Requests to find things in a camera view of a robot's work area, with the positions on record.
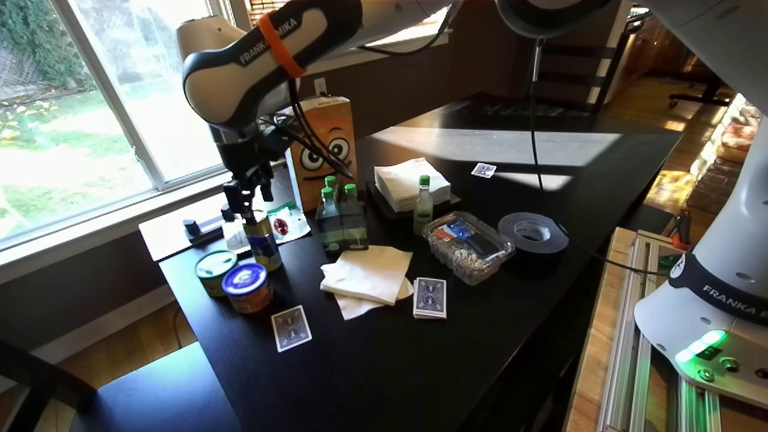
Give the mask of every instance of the tape roll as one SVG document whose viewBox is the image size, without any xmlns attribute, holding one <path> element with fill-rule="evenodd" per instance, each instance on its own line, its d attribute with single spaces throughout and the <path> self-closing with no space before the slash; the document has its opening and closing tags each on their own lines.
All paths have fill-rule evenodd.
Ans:
<svg viewBox="0 0 768 432">
<path fill-rule="evenodd" d="M 532 257 L 555 257 L 569 248 L 565 234 L 541 215 L 505 215 L 499 221 L 499 234 L 505 236 L 519 252 Z"/>
</svg>

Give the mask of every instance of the baseboard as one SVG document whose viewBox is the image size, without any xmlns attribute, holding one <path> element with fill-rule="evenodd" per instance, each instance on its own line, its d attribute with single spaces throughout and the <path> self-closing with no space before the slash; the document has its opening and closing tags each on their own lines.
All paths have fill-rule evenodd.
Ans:
<svg viewBox="0 0 768 432">
<path fill-rule="evenodd" d="M 145 315 L 171 305 L 174 297 L 167 287 L 149 291 L 145 295 L 124 302 L 121 308 L 100 315 L 97 319 L 31 350 L 35 357 L 45 363 L 63 363 L 78 350 L 97 343 L 100 339 L 117 333 L 120 329 L 143 319 Z M 6 392 L 13 381 L 0 377 L 0 392 Z"/>
</svg>

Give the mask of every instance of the stack of napkins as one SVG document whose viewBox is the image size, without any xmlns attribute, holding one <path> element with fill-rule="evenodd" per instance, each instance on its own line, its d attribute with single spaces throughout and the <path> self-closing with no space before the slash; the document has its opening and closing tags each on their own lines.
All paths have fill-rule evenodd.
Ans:
<svg viewBox="0 0 768 432">
<path fill-rule="evenodd" d="M 346 251 L 334 265 L 321 266 L 319 288 L 336 295 L 343 319 L 354 319 L 412 295 L 406 278 L 408 265 L 411 252 L 385 245 Z"/>
<path fill-rule="evenodd" d="M 373 186 L 394 212 L 412 212 L 419 176 L 430 176 L 431 201 L 450 199 L 450 182 L 426 158 L 411 158 L 396 165 L 373 165 Z"/>
</svg>

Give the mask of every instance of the green light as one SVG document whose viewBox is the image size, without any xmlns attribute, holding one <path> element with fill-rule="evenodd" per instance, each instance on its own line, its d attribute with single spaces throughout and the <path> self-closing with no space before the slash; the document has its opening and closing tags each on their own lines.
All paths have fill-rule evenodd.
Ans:
<svg viewBox="0 0 768 432">
<path fill-rule="evenodd" d="M 688 363 L 690 357 L 696 357 L 700 350 L 715 345 L 724 342 L 724 331 L 708 331 L 700 339 L 696 339 L 690 345 L 685 345 L 684 350 L 679 350 L 675 355 L 677 363 Z"/>
</svg>

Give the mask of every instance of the window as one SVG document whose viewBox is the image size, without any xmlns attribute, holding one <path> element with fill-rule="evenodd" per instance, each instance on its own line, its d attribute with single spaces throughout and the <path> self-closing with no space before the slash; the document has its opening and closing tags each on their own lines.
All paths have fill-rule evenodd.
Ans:
<svg viewBox="0 0 768 432">
<path fill-rule="evenodd" d="M 247 26 L 282 3 L 3 0 L 0 252 L 223 176 L 183 96 L 174 30 L 211 13 Z"/>
</svg>

